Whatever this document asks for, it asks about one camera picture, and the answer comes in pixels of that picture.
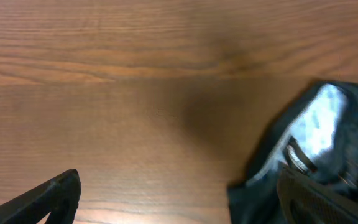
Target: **black object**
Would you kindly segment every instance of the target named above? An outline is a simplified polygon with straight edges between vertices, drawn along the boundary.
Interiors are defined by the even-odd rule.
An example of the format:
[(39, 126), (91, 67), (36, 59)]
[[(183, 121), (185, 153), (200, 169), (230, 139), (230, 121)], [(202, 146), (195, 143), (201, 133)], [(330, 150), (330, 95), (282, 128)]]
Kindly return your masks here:
[(335, 86), (346, 96), (347, 100), (337, 125), (337, 131), (333, 136), (332, 150), (313, 162), (307, 161), (307, 158), (304, 158), (304, 155), (297, 150), (291, 140), (283, 144), (279, 150), (287, 159), (288, 165), (294, 167), (294, 164), (288, 162), (288, 155), (285, 155), (285, 149), (292, 146), (297, 158), (308, 168), (307, 172), (303, 172), (305, 177), (307, 176), (310, 180), (324, 185), (332, 192), (358, 203), (358, 84), (319, 81), (303, 93), (268, 128), (257, 148), (258, 154), (255, 155), (247, 170), (248, 181), (228, 190), (233, 224), (287, 223), (276, 187), (282, 167), (287, 165), (276, 162), (274, 164), (279, 165), (271, 166), (263, 176), (258, 176), (257, 179), (252, 178), (266, 167), (267, 161), (271, 159), (270, 155), (273, 149), (277, 147), (277, 143), (282, 139), (287, 127), (299, 117), (325, 85)]
[(288, 141), (287, 148), (284, 150), (285, 159), (288, 165), (304, 174), (312, 174), (317, 171), (317, 167), (303, 153), (296, 140), (291, 137)]
[(80, 195), (80, 177), (70, 169), (0, 205), (0, 223), (36, 224), (50, 212), (46, 224), (71, 224)]
[(358, 223), (357, 203), (289, 167), (280, 174), (277, 192), (289, 224)]

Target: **fabric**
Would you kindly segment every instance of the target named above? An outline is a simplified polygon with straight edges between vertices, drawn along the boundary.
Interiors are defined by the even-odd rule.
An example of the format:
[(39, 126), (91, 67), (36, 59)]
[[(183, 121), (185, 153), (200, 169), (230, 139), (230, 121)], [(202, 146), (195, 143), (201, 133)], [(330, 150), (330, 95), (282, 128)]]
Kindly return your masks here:
[[(294, 146), (290, 139), (302, 153), (290, 151), (288, 156)], [(316, 83), (269, 128), (259, 152), (248, 170), (250, 178), (229, 189), (233, 224), (285, 223), (283, 215), (277, 215), (276, 184), (282, 167), (291, 163), (310, 179), (358, 202), (358, 85)], [(304, 161), (311, 161), (316, 170), (300, 168)]]

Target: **tag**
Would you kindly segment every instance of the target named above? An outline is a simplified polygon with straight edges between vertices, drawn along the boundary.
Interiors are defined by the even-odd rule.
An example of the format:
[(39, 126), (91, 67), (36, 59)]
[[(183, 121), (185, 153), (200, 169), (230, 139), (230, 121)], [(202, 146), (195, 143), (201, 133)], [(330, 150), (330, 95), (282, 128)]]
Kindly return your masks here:
[(303, 153), (296, 139), (293, 137), (288, 141), (284, 155), (288, 165), (303, 174), (317, 171), (317, 167), (309, 160), (305, 153)]

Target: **wooden surface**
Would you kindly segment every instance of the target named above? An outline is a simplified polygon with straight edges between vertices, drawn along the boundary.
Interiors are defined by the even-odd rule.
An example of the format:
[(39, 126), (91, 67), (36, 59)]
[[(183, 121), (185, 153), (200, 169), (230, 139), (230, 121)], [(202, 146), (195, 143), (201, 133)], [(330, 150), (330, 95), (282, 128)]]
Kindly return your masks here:
[(0, 0), (0, 204), (76, 168), (76, 223), (230, 223), (316, 77), (358, 82), (358, 1)]
[(0, 0), (0, 85), (358, 74), (358, 1)]

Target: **wooden table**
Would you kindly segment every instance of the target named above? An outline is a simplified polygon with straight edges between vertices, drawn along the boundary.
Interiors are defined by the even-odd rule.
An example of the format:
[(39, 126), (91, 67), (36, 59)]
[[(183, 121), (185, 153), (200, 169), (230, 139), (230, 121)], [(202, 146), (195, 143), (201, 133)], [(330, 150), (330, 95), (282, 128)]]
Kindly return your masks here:
[(76, 168), (76, 223), (230, 223), (316, 78), (358, 82), (358, 1), (0, 0), (0, 204)]

